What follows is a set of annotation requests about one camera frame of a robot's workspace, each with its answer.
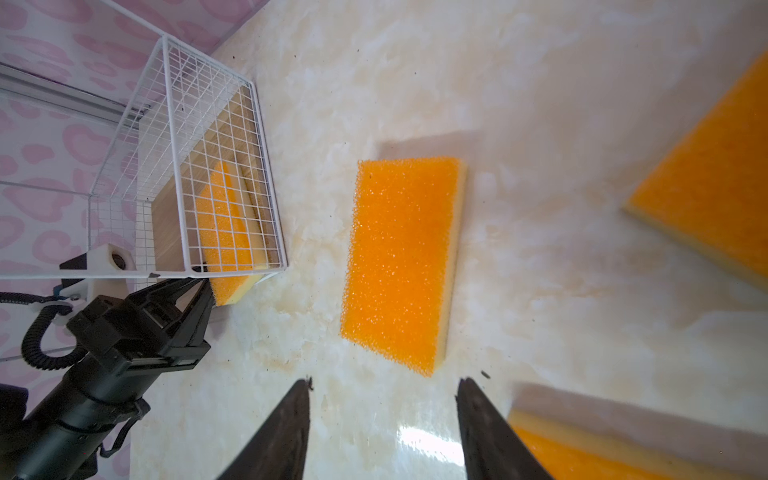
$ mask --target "coiled black cable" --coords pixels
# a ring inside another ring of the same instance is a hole
[[[29,293],[0,292],[0,303],[16,303],[18,305],[48,302],[59,298]],[[40,310],[38,317],[29,326],[22,340],[22,358],[28,365],[40,370],[59,370],[73,366],[85,357],[88,351],[80,343],[77,343],[74,350],[64,356],[49,356],[41,348],[45,330],[51,325],[56,314],[66,315],[71,311],[72,307],[66,305],[48,305]]]

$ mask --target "wire basket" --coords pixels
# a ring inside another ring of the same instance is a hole
[[[134,255],[133,277],[286,267],[253,83],[163,35],[88,201],[88,246]]]

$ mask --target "marble surface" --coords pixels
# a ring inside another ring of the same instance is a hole
[[[463,376],[504,415],[765,475],[768,295],[620,211],[764,25],[725,0],[269,2],[214,56],[257,83],[290,267],[150,389],[131,476],[215,478],[304,376],[304,478],[464,478]],[[339,338],[339,313],[356,162],[441,154],[469,177],[426,379]]]

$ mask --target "wooden board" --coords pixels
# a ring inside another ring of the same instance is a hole
[[[201,264],[200,245],[194,228],[194,196],[208,184],[208,172],[219,161],[237,163],[240,175],[246,179],[246,189],[257,218],[260,218],[270,265],[279,264],[276,232],[269,201],[262,150],[256,136],[256,122],[250,106],[250,91],[242,87],[219,114],[215,122],[195,145],[184,161],[181,172],[181,188],[184,194],[187,239],[192,264]],[[156,270],[184,270],[181,245],[181,228],[178,214],[176,184],[171,178],[152,202],[152,230]]]

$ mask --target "sponge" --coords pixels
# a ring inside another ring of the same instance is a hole
[[[627,211],[768,290],[768,52],[646,179]]]
[[[451,157],[359,162],[341,335],[424,376],[445,356],[465,177]]]
[[[554,480],[747,480],[606,435],[513,409],[509,425]]]
[[[220,161],[195,198],[197,227],[209,272],[256,270],[267,265],[260,222],[237,165]],[[263,275],[211,278],[217,305],[237,303]]]

